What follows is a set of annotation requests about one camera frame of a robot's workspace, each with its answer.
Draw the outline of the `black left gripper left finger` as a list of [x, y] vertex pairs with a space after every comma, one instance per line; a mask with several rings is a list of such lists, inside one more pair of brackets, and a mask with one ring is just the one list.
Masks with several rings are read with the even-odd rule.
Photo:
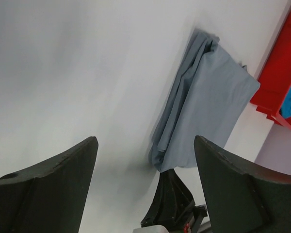
[[0, 233], [77, 233], [97, 158], [91, 136], [0, 178]]

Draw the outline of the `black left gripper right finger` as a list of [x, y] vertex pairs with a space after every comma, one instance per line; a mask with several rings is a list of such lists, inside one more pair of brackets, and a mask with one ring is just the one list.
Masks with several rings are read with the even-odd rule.
[[291, 233], [291, 175], [202, 136], [195, 137], [194, 150], [214, 233]]

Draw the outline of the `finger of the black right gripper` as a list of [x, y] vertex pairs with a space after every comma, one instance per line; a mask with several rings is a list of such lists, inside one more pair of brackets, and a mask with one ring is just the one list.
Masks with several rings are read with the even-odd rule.
[[159, 181], [152, 203], [149, 207], [148, 212], [141, 221], [141, 227], [149, 227], [154, 225], [162, 224], [163, 226], [168, 225], [172, 219], [168, 213], [167, 200], [171, 197], [168, 194], [170, 179], [169, 172], [163, 172], [159, 175]]
[[168, 170], [169, 178], [175, 195], [175, 223], [179, 224], [193, 208], [193, 195], [174, 169]]

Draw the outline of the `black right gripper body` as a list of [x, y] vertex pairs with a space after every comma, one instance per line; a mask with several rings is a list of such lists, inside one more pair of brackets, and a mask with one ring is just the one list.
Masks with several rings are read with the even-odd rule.
[[174, 226], [167, 223], [154, 223], [151, 226], [136, 228], [133, 233], [211, 233], [211, 223], [203, 220], [208, 217], [206, 205], [194, 206]]

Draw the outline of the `grey polo shirt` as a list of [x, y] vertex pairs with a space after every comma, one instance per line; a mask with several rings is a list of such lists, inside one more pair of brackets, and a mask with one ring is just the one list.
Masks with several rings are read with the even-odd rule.
[[224, 147], [259, 87], [218, 37], [196, 29], [155, 129], [151, 164], [158, 172], [195, 167], [196, 136]]

